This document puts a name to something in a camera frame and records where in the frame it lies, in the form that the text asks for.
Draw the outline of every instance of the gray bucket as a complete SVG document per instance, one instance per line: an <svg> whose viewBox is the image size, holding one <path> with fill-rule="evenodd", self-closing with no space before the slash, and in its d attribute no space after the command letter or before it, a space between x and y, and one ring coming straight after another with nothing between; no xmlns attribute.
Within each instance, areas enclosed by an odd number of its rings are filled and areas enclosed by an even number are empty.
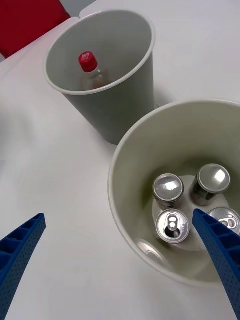
<svg viewBox="0 0 240 320"><path fill-rule="evenodd" d="M48 83L61 92L110 143L154 109L155 31L142 15L103 11L71 26L53 43L44 61ZM91 51L112 83L82 91L79 56Z"/></svg>

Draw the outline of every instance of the bottle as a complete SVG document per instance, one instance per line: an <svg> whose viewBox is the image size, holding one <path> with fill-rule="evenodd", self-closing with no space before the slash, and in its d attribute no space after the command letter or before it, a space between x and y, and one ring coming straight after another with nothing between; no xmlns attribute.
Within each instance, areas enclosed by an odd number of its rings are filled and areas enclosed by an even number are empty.
<svg viewBox="0 0 240 320"><path fill-rule="evenodd" d="M109 85L108 74L99 68L92 52L86 51L82 53L78 60L84 72L84 76L81 79L82 90L94 90Z"/></svg>

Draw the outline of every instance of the aluminum can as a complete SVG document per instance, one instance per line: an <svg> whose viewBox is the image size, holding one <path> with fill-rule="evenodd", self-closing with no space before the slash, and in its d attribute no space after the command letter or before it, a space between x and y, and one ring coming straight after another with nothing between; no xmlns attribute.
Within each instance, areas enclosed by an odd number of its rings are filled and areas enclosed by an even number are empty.
<svg viewBox="0 0 240 320"><path fill-rule="evenodd" d="M152 190L160 206L177 208L184 194L184 184L177 175L165 173L154 181Z"/></svg>
<svg viewBox="0 0 240 320"><path fill-rule="evenodd" d="M172 245L183 242L190 232L188 218L176 209L167 209L160 213L155 226L159 238Z"/></svg>
<svg viewBox="0 0 240 320"><path fill-rule="evenodd" d="M200 168L192 186L190 197L198 206L208 206L214 197L223 194L230 186L228 171L219 164L207 164Z"/></svg>
<svg viewBox="0 0 240 320"><path fill-rule="evenodd" d="M220 206L209 210L207 214L240 235L240 216L233 209Z"/></svg>

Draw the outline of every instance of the can top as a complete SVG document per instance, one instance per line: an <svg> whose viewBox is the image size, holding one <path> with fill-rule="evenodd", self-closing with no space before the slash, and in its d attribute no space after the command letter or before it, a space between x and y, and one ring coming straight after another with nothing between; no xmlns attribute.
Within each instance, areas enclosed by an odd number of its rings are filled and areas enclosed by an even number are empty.
<svg viewBox="0 0 240 320"><path fill-rule="evenodd" d="M152 189L157 199L171 203L183 195L184 184L178 176L165 173L154 181Z"/></svg>
<svg viewBox="0 0 240 320"><path fill-rule="evenodd" d="M231 178L228 171L219 164L206 164L197 173L200 186L212 194L225 192L230 186Z"/></svg>
<svg viewBox="0 0 240 320"><path fill-rule="evenodd" d="M233 209L220 206L211 209L207 214L221 222L237 235L240 234L240 216Z"/></svg>
<svg viewBox="0 0 240 320"><path fill-rule="evenodd" d="M181 211L167 209L158 216L156 231L164 241L170 244L179 244L189 235L189 220Z"/></svg>

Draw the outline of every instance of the white bucket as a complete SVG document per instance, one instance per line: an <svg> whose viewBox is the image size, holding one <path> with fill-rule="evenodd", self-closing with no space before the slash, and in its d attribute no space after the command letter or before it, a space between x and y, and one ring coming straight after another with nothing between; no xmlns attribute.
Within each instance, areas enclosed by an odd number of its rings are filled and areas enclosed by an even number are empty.
<svg viewBox="0 0 240 320"><path fill-rule="evenodd" d="M44 74L107 141L118 144L134 123L154 109L154 43L154 27L142 15L99 12L60 35L48 50ZM85 51L108 70L111 84L81 91L79 56Z"/></svg>
<svg viewBox="0 0 240 320"><path fill-rule="evenodd" d="M155 239L152 184L163 173L195 176L208 163L229 171L232 182L224 196L229 207L240 213L239 104L193 100L171 103L147 114L119 143L109 172L109 203L122 236L154 269L188 285L212 286L220 280L206 250L172 250ZM168 264L158 262L156 254L154 258L146 254L136 239L150 243Z"/></svg>

